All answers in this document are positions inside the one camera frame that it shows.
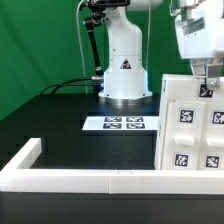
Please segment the black cable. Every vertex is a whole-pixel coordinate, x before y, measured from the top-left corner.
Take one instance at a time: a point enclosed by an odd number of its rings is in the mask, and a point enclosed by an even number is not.
[[[50,89],[52,87],[59,87],[59,88],[61,88],[63,86],[66,86],[66,87],[69,87],[69,86],[91,86],[91,87],[93,87],[93,85],[86,85],[86,84],[84,84],[84,85],[79,85],[79,84],[55,84],[55,85],[51,85],[51,86],[46,87],[44,90],[41,91],[40,94],[43,94],[46,90],[48,90],[48,89]]]
[[[80,81],[89,81],[89,80],[92,80],[92,78],[78,78],[78,79],[71,79],[71,80],[68,80],[66,82],[63,82],[63,84],[70,84],[70,83],[73,83],[73,82],[80,82]],[[52,90],[51,94],[55,94],[62,86],[60,85],[57,85],[57,87]]]

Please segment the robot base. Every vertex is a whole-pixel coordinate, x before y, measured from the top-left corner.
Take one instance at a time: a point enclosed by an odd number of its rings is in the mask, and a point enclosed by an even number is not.
[[[105,96],[99,96],[100,103],[107,103],[112,105],[139,105],[152,102],[152,93],[150,92],[147,96],[137,99],[115,99]]]

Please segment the robot end effector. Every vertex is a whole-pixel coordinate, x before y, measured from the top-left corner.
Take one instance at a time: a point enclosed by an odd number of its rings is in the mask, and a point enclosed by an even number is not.
[[[224,1],[171,0],[170,14],[176,16],[181,57],[190,59],[194,76],[204,78],[208,89],[218,89],[224,57]]]

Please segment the warning label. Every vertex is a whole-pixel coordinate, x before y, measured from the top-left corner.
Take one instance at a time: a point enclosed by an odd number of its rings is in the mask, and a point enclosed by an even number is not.
[[[125,59],[125,61],[121,65],[121,68],[120,69],[131,69],[131,65],[130,65],[128,59]]]

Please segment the metal bracket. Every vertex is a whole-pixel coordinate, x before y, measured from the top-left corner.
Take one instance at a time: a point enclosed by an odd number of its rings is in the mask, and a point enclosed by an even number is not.
[[[197,78],[204,78],[209,90],[220,88],[223,58],[191,59],[191,70]]]

